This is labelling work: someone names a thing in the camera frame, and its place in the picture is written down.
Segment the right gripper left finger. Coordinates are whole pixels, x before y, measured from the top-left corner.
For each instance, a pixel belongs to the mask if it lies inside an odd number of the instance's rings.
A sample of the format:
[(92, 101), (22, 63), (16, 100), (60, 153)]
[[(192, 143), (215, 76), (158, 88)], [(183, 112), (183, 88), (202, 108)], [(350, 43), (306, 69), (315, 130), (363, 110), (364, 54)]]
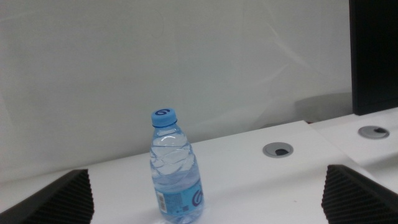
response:
[(1, 224), (90, 224), (95, 212), (87, 169), (72, 170), (1, 213)]

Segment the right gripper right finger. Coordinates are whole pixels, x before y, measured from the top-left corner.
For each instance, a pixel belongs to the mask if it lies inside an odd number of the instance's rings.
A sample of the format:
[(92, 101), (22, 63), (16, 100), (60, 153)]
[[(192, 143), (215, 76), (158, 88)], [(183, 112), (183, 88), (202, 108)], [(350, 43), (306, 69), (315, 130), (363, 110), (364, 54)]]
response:
[(344, 165), (329, 165), (321, 203), (331, 224), (397, 224), (397, 194)]

